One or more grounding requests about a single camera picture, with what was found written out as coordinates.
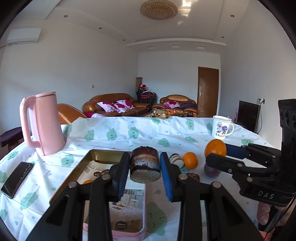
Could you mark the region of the hand holding right gripper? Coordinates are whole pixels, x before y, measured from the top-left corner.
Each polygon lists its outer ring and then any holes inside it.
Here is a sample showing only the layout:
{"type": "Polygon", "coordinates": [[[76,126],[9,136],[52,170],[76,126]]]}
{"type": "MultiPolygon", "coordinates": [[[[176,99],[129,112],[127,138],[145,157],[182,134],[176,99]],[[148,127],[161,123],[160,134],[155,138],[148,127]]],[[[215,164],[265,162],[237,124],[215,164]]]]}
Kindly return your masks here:
{"type": "MultiPolygon", "coordinates": [[[[257,209],[257,220],[261,225],[266,225],[269,220],[269,212],[271,209],[271,205],[259,202],[258,209],[257,209]]],[[[289,216],[291,214],[291,210],[288,210],[285,215],[278,221],[277,226],[283,226],[289,216]]]]}

